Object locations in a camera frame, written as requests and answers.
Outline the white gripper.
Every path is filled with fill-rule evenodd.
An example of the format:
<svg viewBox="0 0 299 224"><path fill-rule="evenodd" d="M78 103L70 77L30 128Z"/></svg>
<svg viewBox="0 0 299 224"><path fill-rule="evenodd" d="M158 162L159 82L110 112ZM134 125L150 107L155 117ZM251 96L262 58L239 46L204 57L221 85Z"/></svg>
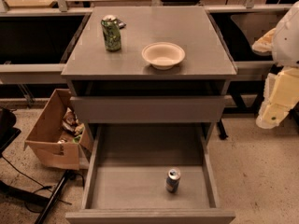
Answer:
<svg viewBox="0 0 299 224"><path fill-rule="evenodd" d="M263 129L277 127L298 102L299 69L284 67L277 75L270 73L265 80L257 126Z"/></svg>

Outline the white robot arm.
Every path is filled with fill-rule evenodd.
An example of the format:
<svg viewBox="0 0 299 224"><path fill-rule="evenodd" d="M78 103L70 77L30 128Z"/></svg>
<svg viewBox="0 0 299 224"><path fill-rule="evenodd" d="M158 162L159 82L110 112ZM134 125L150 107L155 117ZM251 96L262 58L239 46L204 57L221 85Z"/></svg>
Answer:
<svg viewBox="0 0 299 224"><path fill-rule="evenodd" d="M256 124L263 129L277 127L299 102L299 2L252 45L257 52L272 53L282 70L269 74L265 80L263 97Z"/></svg>

